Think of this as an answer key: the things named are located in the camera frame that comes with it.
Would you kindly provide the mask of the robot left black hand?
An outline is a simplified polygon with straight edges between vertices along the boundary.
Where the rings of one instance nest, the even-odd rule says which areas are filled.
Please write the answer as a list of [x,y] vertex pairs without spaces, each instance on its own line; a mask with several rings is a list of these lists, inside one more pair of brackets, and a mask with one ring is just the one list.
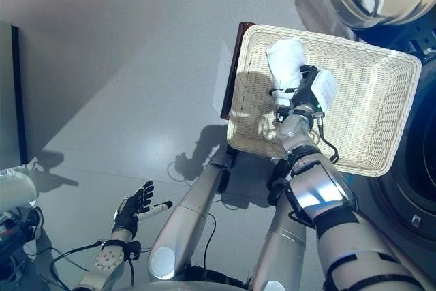
[[172,201],[167,200],[159,204],[152,204],[154,195],[153,181],[147,181],[142,187],[130,196],[124,197],[114,214],[114,226],[112,233],[126,230],[134,238],[138,231],[138,222],[160,214],[173,206]]

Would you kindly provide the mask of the robot right black hand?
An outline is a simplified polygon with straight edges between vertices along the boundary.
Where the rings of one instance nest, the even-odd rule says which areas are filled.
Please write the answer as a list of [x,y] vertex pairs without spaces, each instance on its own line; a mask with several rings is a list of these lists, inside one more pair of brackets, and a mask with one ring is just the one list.
[[282,107],[294,108],[309,104],[314,108],[319,108],[320,102],[312,90],[318,72],[319,70],[313,65],[302,65],[292,74],[293,79],[284,87],[275,87],[268,94],[275,98]]

